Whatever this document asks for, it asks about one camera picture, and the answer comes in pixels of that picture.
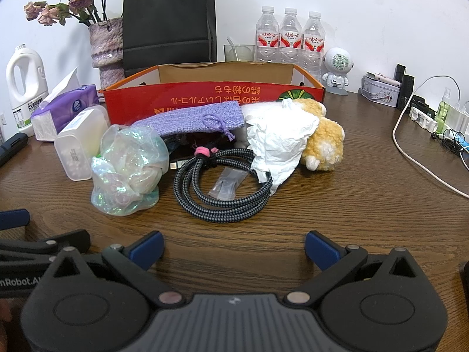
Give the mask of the iridescent plastic bag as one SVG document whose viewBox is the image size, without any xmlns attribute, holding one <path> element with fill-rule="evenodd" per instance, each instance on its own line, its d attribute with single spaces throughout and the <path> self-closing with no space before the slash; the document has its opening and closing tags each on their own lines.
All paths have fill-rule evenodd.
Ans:
<svg viewBox="0 0 469 352">
<path fill-rule="evenodd" d="M 169 151 L 151 127 L 110 126 L 91 161 L 91 203 L 100 212 L 127 216 L 153 207 L 160 179 L 169 170 Z"/>
</svg>

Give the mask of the translucent plastic container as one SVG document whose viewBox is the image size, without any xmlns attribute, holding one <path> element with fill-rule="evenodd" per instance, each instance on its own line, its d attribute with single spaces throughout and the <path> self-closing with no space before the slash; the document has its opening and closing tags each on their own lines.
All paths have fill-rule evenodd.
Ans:
<svg viewBox="0 0 469 352">
<path fill-rule="evenodd" d="M 96 105 L 81 111 L 59 132 L 54 147 L 69 179 L 91 179 L 91 160 L 99 154 L 101 138 L 109 125 L 106 108 Z"/>
</svg>

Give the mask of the yellow plush toy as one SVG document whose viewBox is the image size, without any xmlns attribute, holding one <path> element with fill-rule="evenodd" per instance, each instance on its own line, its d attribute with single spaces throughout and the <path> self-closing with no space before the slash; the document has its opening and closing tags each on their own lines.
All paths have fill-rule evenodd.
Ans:
<svg viewBox="0 0 469 352">
<path fill-rule="evenodd" d="M 295 99 L 294 103 L 319 118 L 319 125 L 308 138 L 300 162 L 313 172 L 334 170 L 344 157 L 344 128 L 326 117 L 327 108 L 323 103 L 314 99 Z"/>
</svg>

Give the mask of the small clear plastic sachet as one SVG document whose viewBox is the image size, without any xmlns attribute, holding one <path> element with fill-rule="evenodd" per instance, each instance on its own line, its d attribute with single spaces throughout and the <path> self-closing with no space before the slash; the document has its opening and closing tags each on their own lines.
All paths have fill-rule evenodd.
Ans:
<svg viewBox="0 0 469 352">
<path fill-rule="evenodd" d="M 246 179 L 247 175 L 247 171 L 226 167 L 208 194 L 212 198 L 222 201 L 234 200 L 237 188 Z"/>
</svg>

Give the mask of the white tissue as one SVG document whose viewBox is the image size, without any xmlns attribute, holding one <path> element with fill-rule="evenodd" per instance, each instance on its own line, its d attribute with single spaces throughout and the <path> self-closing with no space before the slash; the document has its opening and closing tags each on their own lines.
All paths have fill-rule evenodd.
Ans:
<svg viewBox="0 0 469 352">
<path fill-rule="evenodd" d="M 291 99 L 247 104 L 242 106 L 242 114 L 247 125 L 248 148 L 254 153 L 251 168 L 259 182 L 272 179 L 273 195 L 299 165 L 320 118 Z"/>
</svg>

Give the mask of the purple knit pouch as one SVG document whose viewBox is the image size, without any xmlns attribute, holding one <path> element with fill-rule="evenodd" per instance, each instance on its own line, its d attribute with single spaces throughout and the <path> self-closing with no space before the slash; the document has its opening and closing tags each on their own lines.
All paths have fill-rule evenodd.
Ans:
<svg viewBox="0 0 469 352">
<path fill-rule="evenodd" d="M 244 117 L 239 104 L 228 101 L 155 114 L 134 122 L 131 127 L 155 130 L 162 138 L 183 133 L 218 132 L 232 141 L 235 138 L 232 131 L 243 125 Z"/>
</svg>

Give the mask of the dark blue case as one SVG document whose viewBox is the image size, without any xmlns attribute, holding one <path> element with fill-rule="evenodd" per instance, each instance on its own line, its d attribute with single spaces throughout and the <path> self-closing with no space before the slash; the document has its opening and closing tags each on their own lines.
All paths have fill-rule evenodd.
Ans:
<svg viewBox="0 0 469 352">
<path fill-rule="evenodd" d="M 0 146 L 0 167 L 4 166 L 12 157 L 24 149 L 29 141 L 25 133 L 16 133 Z"/>
</svg>

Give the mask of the white detergent jug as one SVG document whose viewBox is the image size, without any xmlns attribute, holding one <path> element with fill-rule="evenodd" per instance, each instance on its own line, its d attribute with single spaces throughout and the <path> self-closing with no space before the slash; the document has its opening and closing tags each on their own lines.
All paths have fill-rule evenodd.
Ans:
<svg viewBox="0 0 469 352">
<path fill-rule="evenodd" d="M 10 106 L 19 132 L 34 135 L 31 116 L 48 96 L 48 84 L 40 55 L 25 44 L 17 46 L 6 66 Z"/>
</svg>

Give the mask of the purple tissue pack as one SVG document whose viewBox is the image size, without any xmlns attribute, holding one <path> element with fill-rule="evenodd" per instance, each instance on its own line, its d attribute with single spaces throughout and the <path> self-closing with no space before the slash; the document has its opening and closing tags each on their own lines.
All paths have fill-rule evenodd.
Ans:
<svg viewBox="0 0 469 352">
<path fill-rule="evenodd" d="M 82 85 L 77 68 L 70 72 L 43 99 L 31 115 L 31 124 L 37 141 L 54 141 L 57 134 L 81 111 L 98 105 L 95 84 Z"/>
</svg>

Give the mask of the white power strip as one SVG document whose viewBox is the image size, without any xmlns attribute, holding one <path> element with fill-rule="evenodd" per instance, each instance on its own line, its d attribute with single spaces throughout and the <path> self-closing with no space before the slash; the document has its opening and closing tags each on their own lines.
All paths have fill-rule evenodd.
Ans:
<svg viewBox="0 0 469 352">
<path fill-rule="evenodd" d="M 415 106 L 411 107 L 409 117 L 413 122 L 418 124 L 420 128 L 427 130 L 429 133 L 436 131 L 437 122 Z"/>
</svg>

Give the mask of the grey tin box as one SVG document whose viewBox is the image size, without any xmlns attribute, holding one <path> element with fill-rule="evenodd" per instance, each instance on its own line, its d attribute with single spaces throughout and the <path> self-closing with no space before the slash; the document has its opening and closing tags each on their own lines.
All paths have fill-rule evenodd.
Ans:
<svg viewBox="0 0 469 352">
<path fill-rule="evenodd" d="M 401 82 L 385 75 L 366 72 L 358 93 L 373 103 L 395 108 L 401 86 Z"/>
</svg>

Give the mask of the red cardboard box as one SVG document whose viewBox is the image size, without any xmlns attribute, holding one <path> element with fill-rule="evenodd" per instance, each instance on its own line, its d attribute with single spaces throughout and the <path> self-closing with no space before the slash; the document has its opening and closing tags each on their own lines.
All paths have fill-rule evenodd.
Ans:
<svg viewBox="0 0 469 352">
<path fill-rule="evenodd" d="M 103 90 L 111 123 L 130 125 L 176 109 L 235 101 L 324 101 L 325 87 L 297 65 L 218 62 L 158 65 Z"/>
</svg>

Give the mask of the black small bottles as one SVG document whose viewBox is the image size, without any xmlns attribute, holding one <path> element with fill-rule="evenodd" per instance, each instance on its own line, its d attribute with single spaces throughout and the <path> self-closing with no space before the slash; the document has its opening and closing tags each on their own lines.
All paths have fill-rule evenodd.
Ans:
<svg viewBox="0 0 469 352">
<path fill-rule="evenodd" d="M 412 96 L 414 87 L 414 77 L 406 73 L 406 67 L 404 65 L 397 64 L 394 71 L 394 79 L 401 85 L 399 87 L 397 105 L 396 108 L 402 111 L 405 108 L 406 103 Z"/>
</svg>

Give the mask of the green spray bottle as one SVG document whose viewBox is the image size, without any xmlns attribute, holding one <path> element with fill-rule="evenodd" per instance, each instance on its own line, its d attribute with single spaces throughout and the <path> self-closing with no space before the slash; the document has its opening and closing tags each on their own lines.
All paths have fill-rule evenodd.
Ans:
<svg viewBox="0 0 469 352">
<path fill-rule="evenodd" d="M 436 130 L 435 132 L 437 134 L 440 134 L 443 132 L 444 125 L 446 122 L 446 118 L 448 116 L 448 111 L 450 109 L 450 95 L 451 95 L 451 90 L 449 88 L 445 88 L 445 91 L 443 93 L 443 97 L 440 101 L 440 104 L 438 106 L 438 110 L 436 112 L 435 120 L 437 123 Z"/>
</svg>

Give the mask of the white astronaut figurine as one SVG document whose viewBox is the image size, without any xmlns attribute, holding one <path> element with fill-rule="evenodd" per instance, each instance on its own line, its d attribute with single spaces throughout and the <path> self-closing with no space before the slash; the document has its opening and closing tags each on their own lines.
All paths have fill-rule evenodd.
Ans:
<svg viewBox="0 0 469 352">
<path fill-rule="evenodd" d="M 349 85 L 347 74 L 354 67 L 351 54 L 344 48 L 330 48 L 324 56 L 324 67 L 327 72 L 321 77 L 327 92 L 347 96 Z"/>
</svg>

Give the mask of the purple fuzzy vase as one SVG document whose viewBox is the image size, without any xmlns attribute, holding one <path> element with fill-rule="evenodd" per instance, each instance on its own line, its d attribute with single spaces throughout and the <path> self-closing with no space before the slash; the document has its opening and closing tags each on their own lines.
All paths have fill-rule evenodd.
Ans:
<svg viewBox="0 0 469 352">
<path fill-rule="evenodd" d="M 89 27 L 92 67 L 98 69 L 106 89 L 125 78 L 123 68 L 123 19 L 112 18 Z"/>
</svg>

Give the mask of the water bottle right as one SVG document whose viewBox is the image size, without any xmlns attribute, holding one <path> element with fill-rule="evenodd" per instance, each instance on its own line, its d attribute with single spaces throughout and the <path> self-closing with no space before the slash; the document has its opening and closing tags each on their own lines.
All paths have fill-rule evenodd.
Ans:
<svg viewBox="0 0 469 352">
<path fill-rule="evenodd" d="M 320 21 L 321 13 L 310 11 L 303 28 L 303 45 L 300 66 L 315 79 L 320 80 L 323 66 L 325 29 Z"/>
</svg>

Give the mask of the water bottle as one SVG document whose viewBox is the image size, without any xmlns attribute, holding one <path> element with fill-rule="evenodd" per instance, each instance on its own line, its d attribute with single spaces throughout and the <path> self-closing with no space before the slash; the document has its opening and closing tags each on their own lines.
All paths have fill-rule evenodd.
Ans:
<svg viewBox="0 0 469 352">
<path fill-rule="evenodd" d="M 273 6 L 263 6 L 256 24 L 256 49 L 254 59 L 258 62 L 277 63 L 280 31 Z"/>
<path fill-rule="evenodd" d="M 280 24 L 280 61 L 297 65 L 302 48 L 302 28 L 295 8 L 285 8 L 285 16 Z"/>
<path fill-rule="evenodd" d="M 303 45 L 300 66 L 315 79 L 320 80 L 323 66 L 325 29 L 320 21 L 321 13 L 310 11 L 303 28 Z"/>
</svg>

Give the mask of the water bottle middle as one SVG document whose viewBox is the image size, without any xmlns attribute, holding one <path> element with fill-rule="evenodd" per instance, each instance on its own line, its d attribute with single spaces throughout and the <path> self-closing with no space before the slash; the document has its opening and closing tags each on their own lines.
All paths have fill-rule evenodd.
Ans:
<svg viewBox="0 0 469 352">
<path fill-rule="evenodd" d="M 295 8 L 285 8 L 285 16 L 280 24 L 280 61 L 297 65 L 302 48 L 302 28 Z"/>
</svg>

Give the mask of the glass cup with spoon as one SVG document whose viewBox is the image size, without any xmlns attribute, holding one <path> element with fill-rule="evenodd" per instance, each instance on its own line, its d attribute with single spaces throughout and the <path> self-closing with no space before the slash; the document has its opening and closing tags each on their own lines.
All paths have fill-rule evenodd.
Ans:
<svg viewBox="0 0 469 352">
<path fill-rule="evenodd" d="M 223 46 L 226 62 L 252 62 L 254 60 L 255 46 L 240 45 L 228 37 L 227 44 Z"/>
</svg>

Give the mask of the dried rose bouquet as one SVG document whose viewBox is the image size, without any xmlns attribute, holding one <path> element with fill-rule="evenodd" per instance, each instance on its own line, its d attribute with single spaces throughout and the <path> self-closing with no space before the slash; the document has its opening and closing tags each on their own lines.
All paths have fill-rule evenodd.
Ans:
<svg viewBox="0 0 469 352">
<path fill-rule="evenodd" d="M 64 26 L 69 18 L 76 18 L 90 27 L 108 19 L 106 0 L 60 0 L 55 4 L 35 1 L 28 2 L 23 10 L 27 21 L 37 21 L 42 26 Z"/>
</svg>

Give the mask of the water bottle left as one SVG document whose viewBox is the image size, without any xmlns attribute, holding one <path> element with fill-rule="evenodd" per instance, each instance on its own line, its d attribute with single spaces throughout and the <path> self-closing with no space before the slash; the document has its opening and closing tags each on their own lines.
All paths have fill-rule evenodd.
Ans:
<svg viewBox="0 0 469 352">
<path fill-rule="evenodd" d="M 254 59 L 258 62 L 277 63 L 280 31 L 273 6 L 263 6 L 256 24 L 256 49 Z"/>
</svg>

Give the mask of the black paper bag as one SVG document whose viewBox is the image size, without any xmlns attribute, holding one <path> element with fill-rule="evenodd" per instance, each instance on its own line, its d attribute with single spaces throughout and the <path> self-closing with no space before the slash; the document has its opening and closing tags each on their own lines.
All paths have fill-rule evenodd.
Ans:
<svg viewBox="0 0 469 352">
<path fill-rule="evenodd" d="M 217 61 L 215 0 L 123 0 L 125 76 Z"/>
</svg>

